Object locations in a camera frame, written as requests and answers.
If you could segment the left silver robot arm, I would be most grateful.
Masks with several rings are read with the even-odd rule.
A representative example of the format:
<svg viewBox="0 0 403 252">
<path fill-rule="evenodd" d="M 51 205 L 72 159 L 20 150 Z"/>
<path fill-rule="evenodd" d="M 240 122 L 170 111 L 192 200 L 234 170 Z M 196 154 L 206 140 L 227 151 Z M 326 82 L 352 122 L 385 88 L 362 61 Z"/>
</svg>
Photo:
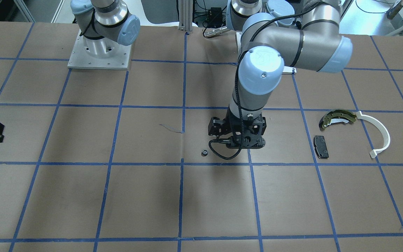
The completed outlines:
<svg viewBox="0 0 403 252">
<path fill-rule="evenodd" d="M 251 15 L 243 24 L 240 56 L 228 111 L 213 118 L 208 134 L 230 149 L 264 147 L 262 110 L 278 86 L 284 67 L 338 73 L 350 61 L 353 45 L 339 34 L 339 0 L 309 0 L 301 28 L 281 27 L 270 13 Z"/>
</svg>

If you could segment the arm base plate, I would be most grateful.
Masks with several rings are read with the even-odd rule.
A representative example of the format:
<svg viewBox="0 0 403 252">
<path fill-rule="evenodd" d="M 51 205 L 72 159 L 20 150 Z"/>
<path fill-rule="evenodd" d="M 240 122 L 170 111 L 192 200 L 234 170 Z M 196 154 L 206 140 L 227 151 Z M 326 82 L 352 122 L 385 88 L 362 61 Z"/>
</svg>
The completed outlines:
<svg viewBox="0 0 403 252">
<path fill-rule="evenodd" d="M 235 41 L 236 41 L 236 46 L 237 46 L 237 63 L 239 62 L 239 59 L 242 55 L 242 53 L 246 50 L 249 50 L 251 48 L 254 48 L 256 46 L 268 46 L 265 43 L 260 43 L 260 42 L 247 42 L 245 45 L 245 49 L 244 51 L 242 51 L 242 43 L 241 43 L 241 38 L 242 38 L 242 33 L 243 32 L 235 32 Z M 297 73 L 297 69 L 295 67 L 289 67 L 289 66 L 285 66 L 283 67 L 283 75 L 292 75 L 292 74 L 296 74 Z"/>
<path fill-rule="evenodd" d="M 69 69 L 128 70 L 132 45 L 121 45 L 110 38 L 80 36 L 79 30 L 69 60 Z"/>
</svg>

